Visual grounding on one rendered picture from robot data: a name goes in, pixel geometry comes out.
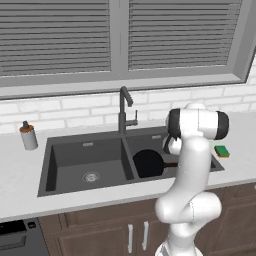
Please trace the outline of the brown cupboard door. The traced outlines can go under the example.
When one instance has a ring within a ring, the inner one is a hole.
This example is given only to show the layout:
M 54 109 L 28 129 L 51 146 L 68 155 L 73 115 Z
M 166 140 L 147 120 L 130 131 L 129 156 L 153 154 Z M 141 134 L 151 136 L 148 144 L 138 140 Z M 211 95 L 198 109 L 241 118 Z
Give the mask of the brown cupboard door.
M 256 201 L 224 204 L 221 216 L 200 230 L 195 244 L 203 256 L 256 256 Z
M 128 253 L 128 224 L 133 224 L 133 250 Z M 79 227 L 56 237 L 60 256 L 136 256 L 134 219 Z
M 147 249 L 142 249 L 145 221 L 149 222 L 149 234 Z M 165 241 L 169 225 L 161 223 L 155 214 L 147 214 L 138 217 L 137 226 L 137 256 L 155 256 L 158 247 Z

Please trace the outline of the green and yellow sponge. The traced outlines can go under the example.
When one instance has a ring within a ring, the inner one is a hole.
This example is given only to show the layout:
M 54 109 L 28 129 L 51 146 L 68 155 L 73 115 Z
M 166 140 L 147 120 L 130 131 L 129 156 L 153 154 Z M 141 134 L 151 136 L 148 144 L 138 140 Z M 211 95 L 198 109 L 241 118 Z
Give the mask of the green and yellow sponge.
M 214 150 L 220 158 L 228 158 L 230 156 L 229 151 L 224 145 L 216 145 Z

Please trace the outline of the grey soap dispenser, orange top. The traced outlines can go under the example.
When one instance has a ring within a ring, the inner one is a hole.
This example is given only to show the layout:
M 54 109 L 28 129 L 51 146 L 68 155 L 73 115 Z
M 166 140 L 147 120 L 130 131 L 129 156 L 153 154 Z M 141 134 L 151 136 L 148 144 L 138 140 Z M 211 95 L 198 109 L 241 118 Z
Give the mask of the grey soap dispenser, orange top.
M 20 127 L 20 134 L 26 150 L 31 151 L 38 148 L 38 142 L 33 125 L 24 121 L 23 125 Z

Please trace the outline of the black dishwasher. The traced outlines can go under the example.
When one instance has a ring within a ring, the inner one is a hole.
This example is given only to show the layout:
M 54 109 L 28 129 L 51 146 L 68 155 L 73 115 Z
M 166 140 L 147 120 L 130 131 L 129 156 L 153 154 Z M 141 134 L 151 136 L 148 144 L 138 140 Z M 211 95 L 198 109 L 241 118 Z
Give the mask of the black dishwasher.
M 0 223 L 0 256 L 49 256 L 38 219 Z

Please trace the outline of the dark grey double sink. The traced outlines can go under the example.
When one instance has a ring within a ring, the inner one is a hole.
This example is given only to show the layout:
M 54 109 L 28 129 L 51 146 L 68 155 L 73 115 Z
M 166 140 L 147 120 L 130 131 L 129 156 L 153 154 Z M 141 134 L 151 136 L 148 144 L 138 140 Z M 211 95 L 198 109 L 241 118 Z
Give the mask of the dark grey double sink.
M 165 162 L 178 157 L 163 151 L 167 129 L 163 126 L 50 137 L 47 139 L 38 195 L 93 190 L 139 183 L 133 157 L 141 150 L 154 150 Z

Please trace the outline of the brown false drawer front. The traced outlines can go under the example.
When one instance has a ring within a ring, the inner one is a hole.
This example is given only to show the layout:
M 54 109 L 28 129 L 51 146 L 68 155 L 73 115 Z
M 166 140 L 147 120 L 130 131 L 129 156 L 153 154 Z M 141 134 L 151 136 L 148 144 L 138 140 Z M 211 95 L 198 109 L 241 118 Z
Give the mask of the brown false drawer front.
M 151 214 L 155 210 L 155 199 L 129 202 L 111 206 L 66 212 L 59 215 L 63 230 L 90 226 Z

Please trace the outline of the grey window frame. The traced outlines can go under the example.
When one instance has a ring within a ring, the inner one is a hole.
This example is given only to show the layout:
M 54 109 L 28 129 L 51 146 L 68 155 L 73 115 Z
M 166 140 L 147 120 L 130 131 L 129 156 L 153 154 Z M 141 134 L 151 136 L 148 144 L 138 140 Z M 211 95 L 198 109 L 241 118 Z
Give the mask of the grey window frame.
M 128 68 L 129 0 L 109 0 L 111 69 L 101 72 L 0 76 L 0 99 L 53 97 L 242 83 L 256 52 L 256 0 L 243 0 L 224 66 L 147 70 Z

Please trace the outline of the black frying pan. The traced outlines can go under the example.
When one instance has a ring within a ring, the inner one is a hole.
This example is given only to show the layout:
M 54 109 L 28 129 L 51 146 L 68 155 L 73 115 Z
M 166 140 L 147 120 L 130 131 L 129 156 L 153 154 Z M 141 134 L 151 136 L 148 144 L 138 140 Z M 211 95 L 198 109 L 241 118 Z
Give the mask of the black frying pan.
M 175 162 L 166 163 L 157 151 L 151 149 L 139 151 L 133 161 L 140 178 L 161 176 L 165 168 L 178 166 Z

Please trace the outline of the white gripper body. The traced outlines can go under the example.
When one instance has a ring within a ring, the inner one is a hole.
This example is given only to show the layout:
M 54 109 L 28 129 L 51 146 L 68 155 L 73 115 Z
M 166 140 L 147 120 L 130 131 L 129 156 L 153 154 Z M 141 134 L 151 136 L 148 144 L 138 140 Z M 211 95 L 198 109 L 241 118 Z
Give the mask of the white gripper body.
M 180 138 L 175 139 L 168 135 L 163 140 L 163 151 L 166 154 L 179 155 L 182 147 L 182 140 Z

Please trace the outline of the grey window blind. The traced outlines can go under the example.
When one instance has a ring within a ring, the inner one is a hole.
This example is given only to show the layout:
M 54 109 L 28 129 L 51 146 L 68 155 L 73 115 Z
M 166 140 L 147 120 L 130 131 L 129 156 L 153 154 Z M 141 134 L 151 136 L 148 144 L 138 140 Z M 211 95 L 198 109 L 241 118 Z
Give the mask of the grey window blind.
M 224 66 L 243 0 L 129 0 L 130 70 Z
M 0 76 L 110 69 L 109 0 L 0 0 Z

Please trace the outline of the dark grey tap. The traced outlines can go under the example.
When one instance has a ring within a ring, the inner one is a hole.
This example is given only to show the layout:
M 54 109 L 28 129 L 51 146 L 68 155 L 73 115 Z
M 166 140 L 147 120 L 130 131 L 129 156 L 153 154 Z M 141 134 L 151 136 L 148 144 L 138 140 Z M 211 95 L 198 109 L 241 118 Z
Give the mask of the dark grey tap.
M 138 124 L 138 118 L 134 120 L 126 119 L 125 104 L 131 107 L 133 105 L 133 99 L 125 86 L 120 88 L 119 99 L 118 132 L 120 135 L 124 135 L 127 126 L 136 126 Z

